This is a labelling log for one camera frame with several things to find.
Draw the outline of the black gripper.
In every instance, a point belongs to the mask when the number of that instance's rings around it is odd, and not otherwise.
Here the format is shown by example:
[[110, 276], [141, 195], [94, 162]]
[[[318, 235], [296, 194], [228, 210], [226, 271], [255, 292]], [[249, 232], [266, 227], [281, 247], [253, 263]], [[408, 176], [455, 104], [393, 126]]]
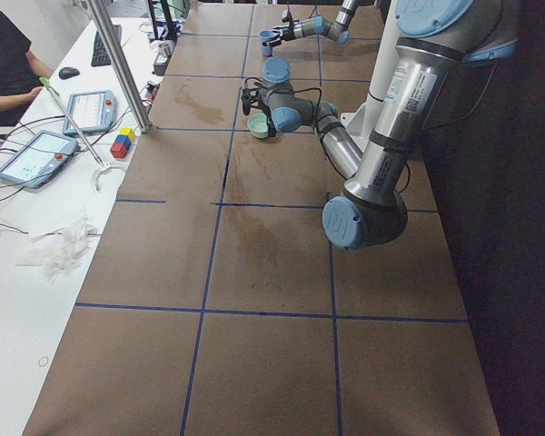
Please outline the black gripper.
[[270, 88], [258, 86], [250, 88], [245, 86], [241, 92], [241, 104], [243, 106], [243, 114], [249, 115], [252, 109], [258, 109], [267, 115], [268, 137], [274, 138], [277, 134], [276, 128], [271, 118], [271, 109], [265, 102], [265, 99], [271, 93]]
[[275, 26], [272, 31], [276, 33], [275, 38], [269, 43], [269, 45], [280, 45], [282, 42], [289, 42], [296, 40], [297, 27], [300, 24], [299, 20], [290, 19], [284, 22], [282, 25]]

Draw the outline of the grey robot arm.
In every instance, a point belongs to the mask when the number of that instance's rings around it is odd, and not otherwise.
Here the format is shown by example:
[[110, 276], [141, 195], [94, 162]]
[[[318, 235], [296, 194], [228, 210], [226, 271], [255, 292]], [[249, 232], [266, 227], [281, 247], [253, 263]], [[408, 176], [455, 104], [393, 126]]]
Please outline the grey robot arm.
[[264, 42], [264, 46], [275, 47], [282, 42], [289, 42], [312, 35], [321, 35], [337, 44], [345, 44], [349, 38], [349, 25], [358, 7], [356, 0], [344, 0], [334, 21], [322, 15], [304, 20], [294, 19], [290, 7], [282, 11], [282, 25], [271, 29], [272, 39]]
[[243, 111], [263, 111], [268, 135], [311, 127], [343, 177], [342, 192], [322, 212], [333, 245], [357, 250], [403, 233], [407, 209], [396, 185], [412, 141], [452, 72], [514, 53], [520, 8], [518, 1], [391, 2], [367, 99], [352, 114], [303, 99], [282, 57], [246, 80]]

